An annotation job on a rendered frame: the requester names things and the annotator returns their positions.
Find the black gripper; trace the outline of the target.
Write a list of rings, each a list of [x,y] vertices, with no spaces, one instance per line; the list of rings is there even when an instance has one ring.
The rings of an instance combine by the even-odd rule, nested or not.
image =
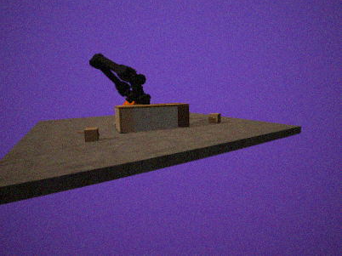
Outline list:
[[[134,99],[134,103],[137,103],[139,105],[149,105],[151,96],[149,94],[145,94],[143,90],[143,86],[139,85],[134,88],[132,88],[133,91],[138,95],[138,99]]]

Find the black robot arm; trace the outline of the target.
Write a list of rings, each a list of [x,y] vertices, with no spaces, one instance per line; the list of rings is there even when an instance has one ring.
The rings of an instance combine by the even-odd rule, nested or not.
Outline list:
[[[110,80],[112,80],[116,84],[117,92],[122,97],[126,96],[125,100],[129,104],[131,104],[135,98],[139,98],[135,91],[130,89],[145,83],[145,76],[143,74],[137,74],[134,68],[132,69],[125,65],[118,65],[107,59],[103,54],[96,54],[89,60],[89,64],[92,67],[101,70]],[[114,71],[122,81],[116,77],[112,71]],[[128,82],[131,87],[128,85]]]

